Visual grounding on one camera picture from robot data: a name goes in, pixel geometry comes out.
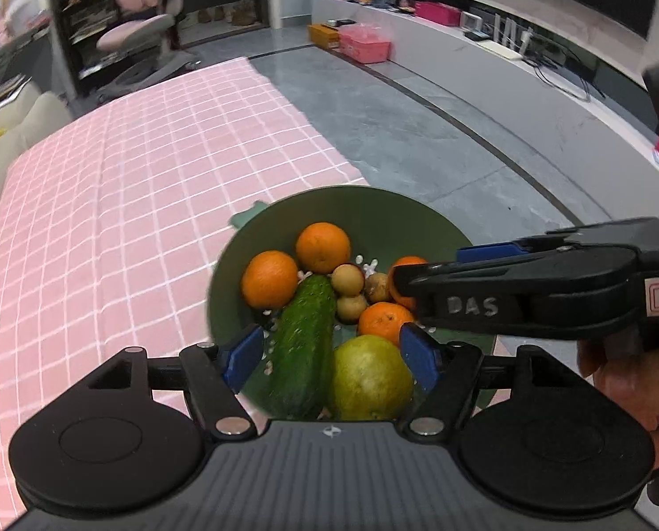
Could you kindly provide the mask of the person's right hand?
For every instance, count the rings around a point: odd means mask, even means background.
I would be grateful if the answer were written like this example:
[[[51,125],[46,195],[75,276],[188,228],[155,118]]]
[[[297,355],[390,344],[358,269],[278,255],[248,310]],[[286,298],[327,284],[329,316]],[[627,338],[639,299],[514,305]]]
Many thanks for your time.
[[[578,368],[651,435],[659,469],[659,351],[608,360],[593,340],[578,343]]]

